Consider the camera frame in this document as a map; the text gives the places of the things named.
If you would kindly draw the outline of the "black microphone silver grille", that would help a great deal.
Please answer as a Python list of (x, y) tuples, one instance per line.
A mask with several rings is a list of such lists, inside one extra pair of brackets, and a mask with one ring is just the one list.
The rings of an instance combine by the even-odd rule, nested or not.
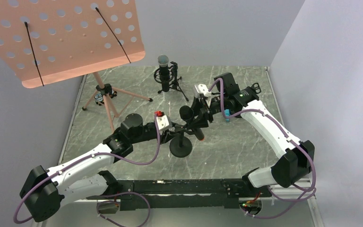
[(162, 89), (158, 93), (168, 92), (170, 89), (170, 72), (168, 68), (169, 58), (166, 55), (160, 55), (157, 58), (159, 64), (159, 81)]

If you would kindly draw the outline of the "black shock mount tripod stand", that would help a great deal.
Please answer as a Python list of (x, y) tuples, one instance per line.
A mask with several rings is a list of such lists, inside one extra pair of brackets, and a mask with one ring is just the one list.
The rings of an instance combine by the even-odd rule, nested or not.
[(159, 68), (153, 74), (155, 82), (161, 85), (161, 89), (157, 93), (169, 92), (172, 89), (181, 92), (188, 102), (189, 99), (179, 84), (182, 77), (178, 77), (178, 64), (174, 61), (169, 61), (169, 58), (163, 54), (158, 56), (157, 61)]

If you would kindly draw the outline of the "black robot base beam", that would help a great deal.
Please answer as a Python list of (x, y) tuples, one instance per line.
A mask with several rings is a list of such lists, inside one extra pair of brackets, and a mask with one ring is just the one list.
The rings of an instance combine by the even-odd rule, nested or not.
[(89, 200), (116, 199), (121, 211), (146, 208), (223, 207), (238, 209), (250, 199), (271, 197), (268, 188), (249, 188), (241, 178), (177, 179), (177, 180), (117, 180), (109, 177), (111, 185), (103, 195)]

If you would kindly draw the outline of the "black round-base mic stand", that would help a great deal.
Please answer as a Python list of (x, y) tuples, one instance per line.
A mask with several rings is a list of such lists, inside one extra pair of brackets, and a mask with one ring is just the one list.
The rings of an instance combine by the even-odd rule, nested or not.
[(184, 158), (192, 152), (192, 143), (185, 138), (174, 138), (170, 141), (169, 150), (175, 157)]

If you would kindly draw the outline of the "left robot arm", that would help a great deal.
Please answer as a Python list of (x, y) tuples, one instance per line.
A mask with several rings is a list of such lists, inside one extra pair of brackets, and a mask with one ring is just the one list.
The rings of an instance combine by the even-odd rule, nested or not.
[(149, 165), (154, 159), (142, 163), (126, 158), (133, 151), (133, 144), (156, 140), (159, 147), (181, 135), (184, 130), (185, 126), (171, 122), (161, 111), (157, 111), (153, 122), (147, 124), (143, 124), (139, 114), (129, 114), (113, 134), (89, 152), (58, 166), (47, 169), (34, 167), (19, 194), (21, 204), (26, 206), (31, 216), (19, 220), (19, 205), (14, 222), (21, 224), (31, 219), (42, 222), (73, 201), (108, 194), (117, 184), (109, 172), (101, 172), (88, 179), (85, 176), (119, 160), (138, 166)]

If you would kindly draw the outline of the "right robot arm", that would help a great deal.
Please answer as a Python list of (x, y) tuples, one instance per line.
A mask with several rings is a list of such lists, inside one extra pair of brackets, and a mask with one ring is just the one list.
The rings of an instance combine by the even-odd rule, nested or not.
[(232, 73), (224, 73), (215, 77), (212, 86), (217, 88), (218, 94), (212, 94), (212, 88), (205, 84), (195, 85), (192, 107), (190, 110), (181, 108), (181, 116), (191, 130), (207, 127), (217, 113), (226, 119), (238, 116), (260, 133), (278, 160), (272, 166), (246, 173), (242, 180), (248, 187), (280, 185), (288, 188), (308, 174), (316, 176), (314, 144), (294, 136), (274, 118), (259, 98), (261, 88), (258, 83), (240, 89)]

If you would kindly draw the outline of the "black microphone orange end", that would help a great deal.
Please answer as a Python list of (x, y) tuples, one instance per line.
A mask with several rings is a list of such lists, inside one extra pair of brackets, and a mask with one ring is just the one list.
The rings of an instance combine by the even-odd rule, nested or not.
[[(184, 105), (179, 109), (179, 114), (180, 114), (181, 119), (184, 121), (194, 117), (193, 110), (190, 107), (188, 107), (187, 105)], [(201, 128), (192, 129), (192, 130), (188, 129), (186, 132), (188, 135), (194, 135), (200, 141), (203, 141), (205, 138), (205, 135)]]

